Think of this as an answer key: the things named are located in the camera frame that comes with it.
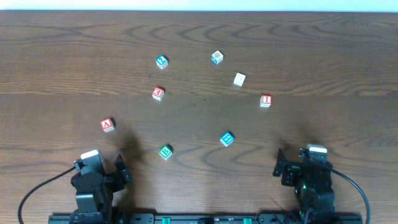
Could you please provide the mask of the red letter A block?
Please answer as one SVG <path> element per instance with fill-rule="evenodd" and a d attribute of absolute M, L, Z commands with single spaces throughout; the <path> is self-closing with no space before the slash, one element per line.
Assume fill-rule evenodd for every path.
<path fill-rule="evenodd" d="M 111 118 L 106 118 L 100 122 L 101 128 L 104 132 L 108 133 L 114 130 L 114 123 Z"/>

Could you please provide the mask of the green letter B block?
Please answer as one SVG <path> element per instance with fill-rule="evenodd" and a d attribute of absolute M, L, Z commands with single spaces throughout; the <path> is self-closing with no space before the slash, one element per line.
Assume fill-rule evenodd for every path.
<path fill-rule="evenodd" d="M 173 154 L 173 148 L 170 144 L 164 145 L 160 151 L 159 151 L 160 156 L 167 160 L 172 154 Z"/>

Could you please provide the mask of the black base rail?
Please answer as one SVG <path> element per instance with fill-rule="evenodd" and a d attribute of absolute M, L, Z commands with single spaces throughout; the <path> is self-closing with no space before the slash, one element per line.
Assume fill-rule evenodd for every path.
<path fill-rule="evenodd" d="M 111 223 L 130 224 L 275 224 L 304 223 L 304 217 L 294 217 L 293 214 L 260 213 L 258 215 L 153 215 L 151 213 L 133 213 L 116 218 Z M 51 215 L 49 224 L 70 223 L 70 215 Z M 363 223 L 357 215 L 337 215 L 330 220 L 310 221 L 306 223 Z"/>

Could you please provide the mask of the blue-edged picture block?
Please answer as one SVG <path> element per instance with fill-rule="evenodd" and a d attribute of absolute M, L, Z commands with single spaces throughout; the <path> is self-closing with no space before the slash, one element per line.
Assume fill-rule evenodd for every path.
<path fill-rule="evenodd" d="M 220 62 L 222 62 L 222 61 L 223 61 L 223 58 L 224 58 L 224 55 L 223 55 L 219 50 L 217 50 L 216 52 L 214 52 L 214 53 L 211 55 L 211 60 L 212 60 L 212 62 L 213 62 L 215 65 L 219 64 Z"/>

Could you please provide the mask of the red letter I block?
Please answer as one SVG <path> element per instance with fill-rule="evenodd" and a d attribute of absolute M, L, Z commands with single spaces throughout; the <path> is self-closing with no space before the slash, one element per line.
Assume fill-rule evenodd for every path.
<path fill-rule="evenodd" d="M 269 108 L 272 105 L 271 95 L 262 95 L 260 99 L 260 107 Z"/>

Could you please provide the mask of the plain white picture block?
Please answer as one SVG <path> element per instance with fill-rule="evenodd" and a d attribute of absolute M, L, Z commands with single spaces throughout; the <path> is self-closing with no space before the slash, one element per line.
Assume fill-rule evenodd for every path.
<path fill-rule="evenodd" d="M 244 74 L 237 73 L 234 78 L 233 84 L 237 85 L 237 86 L 242 86 L 245 81 L 245 78 L 246 78 L 246 76 Z"/>

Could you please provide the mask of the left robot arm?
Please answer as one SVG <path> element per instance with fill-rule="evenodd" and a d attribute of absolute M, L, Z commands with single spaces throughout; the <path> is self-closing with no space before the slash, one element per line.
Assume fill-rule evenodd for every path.
<path fill-rule="evenodd" d="M 114 165 L 116 170 L 107 173 L 99 154 L 74 162 L 78 173 L 71 178 L 76 189 L 77 209 L 70 216 L 70 223 L 128 223 L 125 211 L 113 207 L 113 193 L 125 189 L 132 182 L 121 155 Z"/>

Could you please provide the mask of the blue number 2 block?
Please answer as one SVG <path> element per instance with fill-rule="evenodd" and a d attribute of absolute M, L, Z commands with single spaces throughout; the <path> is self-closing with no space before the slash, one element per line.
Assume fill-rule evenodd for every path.
<path fill-rule="evenodd" d="M 164 69 L 169 64 L 168 58 L 164 55 L 158 56 L 155 61 L 160 69 Z"/>

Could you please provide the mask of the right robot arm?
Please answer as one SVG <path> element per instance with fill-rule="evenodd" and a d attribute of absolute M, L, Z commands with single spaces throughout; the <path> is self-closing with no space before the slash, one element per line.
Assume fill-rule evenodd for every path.
<path fill-rule="evenodd" d="M 335 211 L 332 166 L 327 162 L 327 156 L 326 148 L 313 144 L 301 148 L 302 162 L 290 161 L 282 149 L 278 150 L 272 175 L 280 177 L 282 185 L 295 189 L 300 205 L 299 215 L 304 223 L 329 220 Z"/>

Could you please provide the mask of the red letter E block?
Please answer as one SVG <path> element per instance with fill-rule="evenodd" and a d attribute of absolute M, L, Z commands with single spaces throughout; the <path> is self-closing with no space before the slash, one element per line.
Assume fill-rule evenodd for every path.
<path fill-rule="evenodd" d="M 161 101 L 164 97 L 165 91 L 163 88 L 155 87 L 152 92 L 152 97 L 155 100 Z"/>

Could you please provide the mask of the blue plus sign block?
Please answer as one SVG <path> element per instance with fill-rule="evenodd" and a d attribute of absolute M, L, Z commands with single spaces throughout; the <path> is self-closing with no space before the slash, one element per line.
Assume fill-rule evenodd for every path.
<path fill-rule="evenodd" d="M 220 138 L 220 142 L 225 146 L 228 147 L 234 141 L 234 136 L 231 132 L 226 132 Z"/>

